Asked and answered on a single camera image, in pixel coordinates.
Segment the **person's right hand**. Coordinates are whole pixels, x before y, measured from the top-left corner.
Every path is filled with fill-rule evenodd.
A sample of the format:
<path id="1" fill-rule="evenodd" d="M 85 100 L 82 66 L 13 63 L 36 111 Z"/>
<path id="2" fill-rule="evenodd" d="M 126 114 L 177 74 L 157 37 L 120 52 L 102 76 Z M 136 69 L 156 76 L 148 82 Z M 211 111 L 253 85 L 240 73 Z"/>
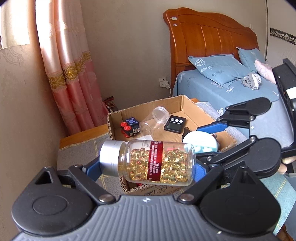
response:
<path id="1" fill-rule="evenodd" d="M 295 160 L 295 157 L 284 158 L 281 161 L 280 167 L 278 169 L 278 173 L 285 174 L 287 172 L 287 165 L 292 163 Z"/>

